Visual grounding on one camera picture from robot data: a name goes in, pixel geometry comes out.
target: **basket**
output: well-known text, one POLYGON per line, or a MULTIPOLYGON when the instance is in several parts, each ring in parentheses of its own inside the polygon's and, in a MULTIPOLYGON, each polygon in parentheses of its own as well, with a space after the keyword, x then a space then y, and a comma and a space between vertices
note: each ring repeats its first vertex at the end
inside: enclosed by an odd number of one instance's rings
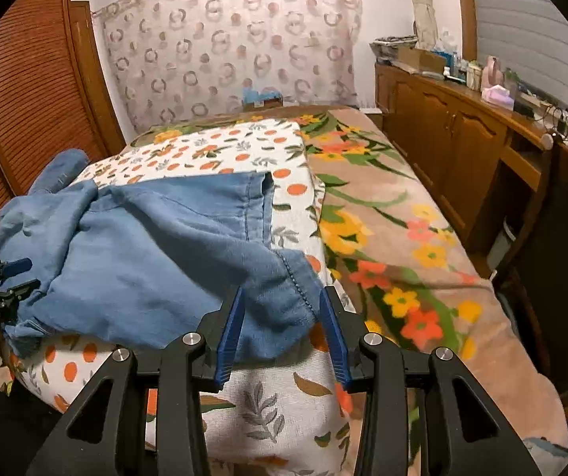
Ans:
POLYGON ((377 59, 395 60, 398 55, 399 46, 413 48, 417 42, 418 37, 415 35, 380 37, 374 39, 374 41, 369 44, 369 47, 372 49, 377 59))

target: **blue shirt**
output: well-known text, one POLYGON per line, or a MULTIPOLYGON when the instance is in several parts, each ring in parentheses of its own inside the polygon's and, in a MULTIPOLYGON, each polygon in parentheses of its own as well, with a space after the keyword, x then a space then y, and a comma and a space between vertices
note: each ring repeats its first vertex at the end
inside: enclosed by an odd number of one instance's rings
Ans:
POLYGON ((80 154, 60 154, 0 211, 0 260, 33 262, 3 288, 41 281, 4 328, 16 354, 64 331, 162 348, 238 285, 247 311, 236 360, 273 359, 308 333, 322 286, 302 252, 269 248, 269 173, 64 187, 85 166, 80 154))

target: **metal screw head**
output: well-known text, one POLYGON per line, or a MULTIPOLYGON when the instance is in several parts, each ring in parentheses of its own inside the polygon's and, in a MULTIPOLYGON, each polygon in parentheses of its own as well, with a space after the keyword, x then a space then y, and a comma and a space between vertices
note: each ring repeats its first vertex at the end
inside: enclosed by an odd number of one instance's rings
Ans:
POLYGON ((369 332, 363 337, 363 341, 368 345, 378 345, 383 342, 383 337, 376 332, 369 332))
POLYGON ((436 349, 436 356, 447 362, 453 358, 453 351, 449 349, 449 347, 438 347, 436 349))
POLYGON ((124 362, 129 357, 130 357, 130 351, 128 351, 124 347, 121 347, 120 349, 117 349, 112 353, 112 359, 115 362, 124 362))
POLYGON ((196 345, 200 340, 202 340, 202 337, 197 332, 188 332, 182 337, 182 342, 187 345, 196 345))

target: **wooden cabinet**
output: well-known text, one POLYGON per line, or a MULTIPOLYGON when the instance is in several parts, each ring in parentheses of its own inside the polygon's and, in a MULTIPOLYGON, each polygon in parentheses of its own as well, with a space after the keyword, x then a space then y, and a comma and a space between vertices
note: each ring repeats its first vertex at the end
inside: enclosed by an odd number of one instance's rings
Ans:
MULTIPOLYGON (((386 112, 385 134, 467 249, 475 236, 482 236, 481 245, 489 244, 484 236, 496 234, 501 219, 488 226, 478 221, 497 207, 491 201, 485 206, 485 202, 493 193, 500 161, 515 166, 513 161, 524 159, 526 152, 514 152, 519 143, 515 138, 522 136, 528 141, 519 144, 529 145, 541 156, 543 131, 530 120, 524 122, 514 113, 482 102, 478 93, 466 87, 410 75, 392 66, 377 65, 377 102, 386 112)), ((522 179, 537 182, 541 173, 529 163, 525 167, 532 176, 521 174, 522 179)))
POLYGON ((438 190, 447 172, 451 155, 452 134, 449 125, 456 113, 457 101, 433 87, 421 88, 418 137, 413 144, 412 166, 429 191, 438 190))
POLYGON ((449 127, 451 156, 438 192, 440 205, 454 217, 458 233, 467 233, 489 191, 507 127, 474 107, 457 104, 449 127))
POLYGON ((70 5, 16 0, 0 19, 0 208, 67 148, 96 161, 125 146, 91 59, 89 9, 70 5))

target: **bed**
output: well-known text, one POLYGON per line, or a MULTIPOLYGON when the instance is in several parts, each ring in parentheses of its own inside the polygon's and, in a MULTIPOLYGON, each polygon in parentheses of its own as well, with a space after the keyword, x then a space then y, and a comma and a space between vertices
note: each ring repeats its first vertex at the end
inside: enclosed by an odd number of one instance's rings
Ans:
MULTIPOLYGON (((273 245, 304 250, 369 330, 404 348, 452 348, 522 439, 567 447, 559 395, 513 334, 491 283, 478 276, 409 165, 361 112, 278 107, 154 127, 80 178, 110 184, 248 169, 271 171, 277 185, 273 245)), ((112 347, 67 334, 29 359, 9 354, 6 364, 12 378, 64 411, 112 347)), ((234 463, 259 466, 257 474, 352 474, 364 400, 335 383, 321 329, 274 366, 243 367, 234 378, 217 396, 201 396, 215 471, 224 474, 234 463)), ((0 380, 0 388, 9 386, 0 380)), ((153 393, 147 413, 153 449, 153 393)), ((416 418, 411 413, 410 423, 416 418)), ((411 440, 410 471, 419 474, 418 442, 411 440)))

